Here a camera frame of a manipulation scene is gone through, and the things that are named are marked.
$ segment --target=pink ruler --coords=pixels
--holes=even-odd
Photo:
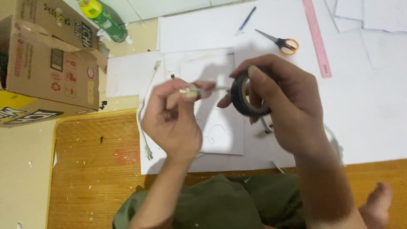
[[[322,78],[331,78],[328,56],[326,55],[324,41],[322,40],[321,31],[319,30],[317,15],[315,14],[312,0],[302,0],[305,8],[306,18],[311,31],[312,40],[314,41],[315,52],[317,54],[319,68],[321,69]]]

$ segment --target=wooden floor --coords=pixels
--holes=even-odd
[[[48,229],[110,229],[113,215],[130,194],[151,186],[156,176],[140,174],[135,117],[135,110],[90,114],[65,119],[58,125]],[[407,228],[407,160],[350,165],[345,170],[358,205],[365,202],[377,181],[389,183],[394,189],[389,228]],[[224,174],[250,176],[276,172],[257,170]],[[190,173],[186,184],[216,174]]]

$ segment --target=plastic bottle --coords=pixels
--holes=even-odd
[[[102,28],[109,37],[117,43],[126,40],[127,30],[119,26],[111,16],[102,10],[102,6],[96,0],[77,0],[83,14]]]

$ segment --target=blue pen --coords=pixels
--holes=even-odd
[[[249,16],[247,16],[246,20],[243,22],[242,26],[238,29],[236,32],[236,36],[242,32],[243,28],[246,26],[247,22],[249,21],[250,17],[254,13],[254,11],[257,9],[257,7],[253,7],[252,11],[249,13]]]

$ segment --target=leg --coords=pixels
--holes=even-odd
[[[368,229],[384,229],[386,227],[392,198],[392,187],[386,183],[377,183],[376,188],[369,194],[366,204],[359,208]]]

